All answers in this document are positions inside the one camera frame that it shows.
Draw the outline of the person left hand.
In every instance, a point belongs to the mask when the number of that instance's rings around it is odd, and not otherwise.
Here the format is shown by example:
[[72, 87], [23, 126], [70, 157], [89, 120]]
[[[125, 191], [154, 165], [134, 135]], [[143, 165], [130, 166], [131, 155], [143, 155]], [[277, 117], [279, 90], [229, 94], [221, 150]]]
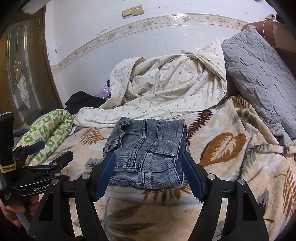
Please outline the person left hand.
[[[32, 196], [30, 198], [30, 204], [27, 204], [27, 210], [30, 212], [30, 215], [33, 216], [39, 205], [40, 196]], [[18, 201], [12, 201], [10, 205], [4, 206], [1, 201], [1, 210], [4, 214], [4, 217], [12, 222], [17, 227], [22, 227], [21, 222], [16, 216], [16, 213], [24, 213], [26, 208]]]

